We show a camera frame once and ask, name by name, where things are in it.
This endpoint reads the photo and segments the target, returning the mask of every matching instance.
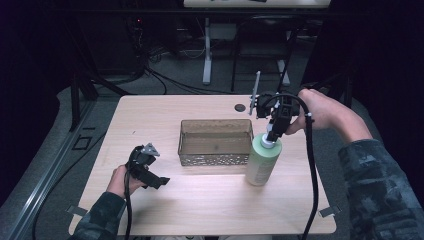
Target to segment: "human hand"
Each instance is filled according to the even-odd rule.
[[[120,165],[118,168],[113,170],[112,177],[110,179],[109,185],[107,186],[106,191],[114,193],[121,198],[125,198],[125,173],[127,172],[127,168],[125,165]],[[133,194],[135,190],[139,187],[145,186],[143,182],[133,178],[130,176],[129,181],[129,190],[130,194]]]
[[[372,138],[363,119],[340,102],[314,89],[303,89],[298,96],[312,113],[314,129],[336,129],[346,143]],[[301,108],[299,117],[289,126],[285,134],[294,134],[305,127],[305,113]]]

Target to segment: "person's left hand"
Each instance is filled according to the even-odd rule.
[[[110,179],[109,185],[107,186],[106,191],[114,193],[121,198],[125,198],[125,173],[127,172],[127,168],[125,165],[121,165],[115,170],[113,170],[112,177]],[[145,186],[143,182],[133,178],[130,176],[129,181],[129,190],[130,194],[133,194],[135,190],[139,187]]]

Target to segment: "small black circle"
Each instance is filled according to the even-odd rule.
[[[234,106],[234,109],[235,109],[237,112],[244,112],[244,110],[246,110],[246,107],[245,107],[243,104],[236,104],[236,105]]]

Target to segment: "green bottle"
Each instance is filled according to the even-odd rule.
[[[268,181],[283,148],[279,139],[267,141],[267,135],[261,133],[253,138],[247,162],[246,180],[255,186],[265,185]]]

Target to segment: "camouflage sleeve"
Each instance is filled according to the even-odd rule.
[[[351,239],[424,239],[424,213],[405,173],[377,140],[339,152]]]
[[[80,220],[71,240],[116,239],[125,201],[116,194],[104,192],[91,210]]]

